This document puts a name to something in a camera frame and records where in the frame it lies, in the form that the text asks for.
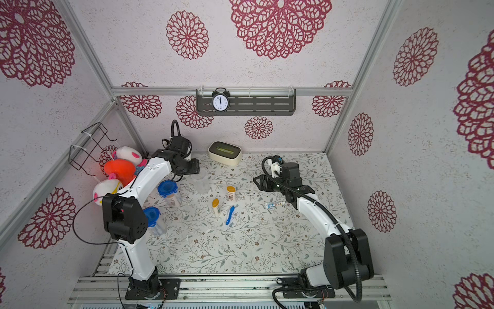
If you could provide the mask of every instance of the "clock face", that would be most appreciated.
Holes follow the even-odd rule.
[[[213,107],[219,112],[223,112],[228,108],[228,98],[219,94],[213,98]]]

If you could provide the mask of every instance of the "blue lid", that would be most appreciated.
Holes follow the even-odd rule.
[[[156,207],[148,207],[144,209],[144,214],[148,218],[148,227],[154,227],[161,213]]]
[[[171,180],[165,180],[160,185],[158,185],[158,193],[162,197],[167,197],[170,194],[177,193],[178,186],[177,183]]]

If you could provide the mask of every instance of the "yellow bottle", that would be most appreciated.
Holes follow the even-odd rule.
[[[219,216],[219,200],[217,198],[213,200],[213,211],[215,215]]]
[[[235,199],[235,187],[232,187],[232,186],[228,186],[226,187],[226,190],[228,191],[228,200],[230,202],[236,202],[236,199]]]

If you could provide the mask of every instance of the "red flower pattern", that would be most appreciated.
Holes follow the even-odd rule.
[[[175,107],[180,121],[191,128],[205,128],[209,126],[214,117],[213,116],[201,116],[196,111],[196,97],[193,95],[185,96],[177,102]]]
[[[381,232],[389,232],[396,224],[396,207],[391,197],[382,191],[374,192],[367,205],[369,219]]]
[[[17,239],[35,249],[54,246],[70,231],[75,215],[74,199],[63,188],[55,188]]]
[[[462,277],[454,287],[454,309],[494,308],[494,278],[491,275],[471,273]]]
[[[176,12],[168,20],[166,37],[173,50],[185,59],[197,59],[209,46],[209,37],[199,17],[186,11]]]
[[[465,136],[469,152],[487,159],[494,169],[494,30],[481,52],[468,62],[468,72],[456,90],[456,132]]]
[[[354,155],[361,156],[369,150],[373,133],[372,121],[367,114],[355,116],[348,130],[348,145]]]
[[[108,174],[105,173],[105,163],[112,159],[112,154],[116,149],[114,145],[107,145],[101,150],[101,154],[99,155],[99,168],[106,177],[108,177]]]
[[[252,139],[263,139],[273,131],[273,123],[266,117],[252,117],[247,120],[245,131]]]
[[[230,0],[237,36],[258,56],[287,58],[314,40],[330,0]]]
[[[1,297],[4,292],[5,292],[5,276],[2,274],[0,268],[0,304],[1,304]]]
[[[48,0],[0,1],[0,67],[29,86],[63,84],[72,74],[75,46]]]
[[[141,83],[125,83],[122,87],[147,87]],[[125,108],[140,118],[154,118],[161,113],[161,101],[157,95],[123,95],[120,97]]]
[[[437,54],[437,33],[423,28],[412,34],[396,55],[393,75],[400,86],[413,85],[427,73]]]
[[[326,84],[324,87],[329,88],[349,88],[348,82],[334,81],[330,84]],[[342,95],[330,95],[330,96],[315,96],[312,99],[312,110],[316,115],[323,117],[331,117],[338,115],[341,107],[345,103],[346,97]]]

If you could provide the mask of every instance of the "orange stuffed toy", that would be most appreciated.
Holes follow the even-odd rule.
[[[104,167],[105,173],[110,176],[114,174],[115,177],[120,180],[120,182],[125,187],[128,185],[135,177],[135,166],[131,161],[124,159],[110,160],[105,163]]]

